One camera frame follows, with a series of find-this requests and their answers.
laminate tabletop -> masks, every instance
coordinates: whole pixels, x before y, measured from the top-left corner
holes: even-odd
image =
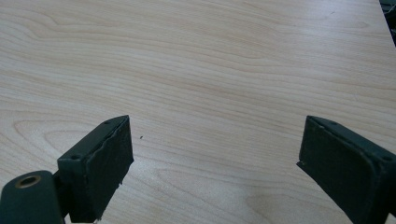
[[[396,153],[395,59],[377,0],[2,0],[0,187],[129,115],[99,223],[350,223],[295,164],[305,118]]]

table surface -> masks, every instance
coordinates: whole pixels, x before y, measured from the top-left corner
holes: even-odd
[[[100,223],[349,223],[295,165],[305,117],[396,152],[395,58],[377,0],[2,0],[0,187],[129,115]]]

black object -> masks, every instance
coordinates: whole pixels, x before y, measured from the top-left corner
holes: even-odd
[[[353,223],[396,214],[396,156],[327,119],[308,116],[297,163]]]
[[[0,223],[94,222],[134,161],[129,117],[109,119],[58,159],[59,171],[36,171],[8,182]]]

wooden table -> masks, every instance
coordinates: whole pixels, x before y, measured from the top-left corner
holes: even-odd
[[[295,165],[304,120],[396,152],[395,59],[377,0],[2,0],[0,187],[128,114],[100,223],[349,223]]]

screw hole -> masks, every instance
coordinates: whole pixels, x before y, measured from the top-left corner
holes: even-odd
[[[81,156],[78,155],[78,154],[73,155],[73,156],[71,157],[72,160],[78,160],[79,158],[81,158]]]
[[[392,158],[389,157],[389,156],[383,156],[382,159],[383,159],[384,161],[392,161]]]
[[[20,179],[16,184],[15,188],[17,189],[26,189],[29,188],[41,180],[41,176],[39,175],[29,175],[23,179]]]

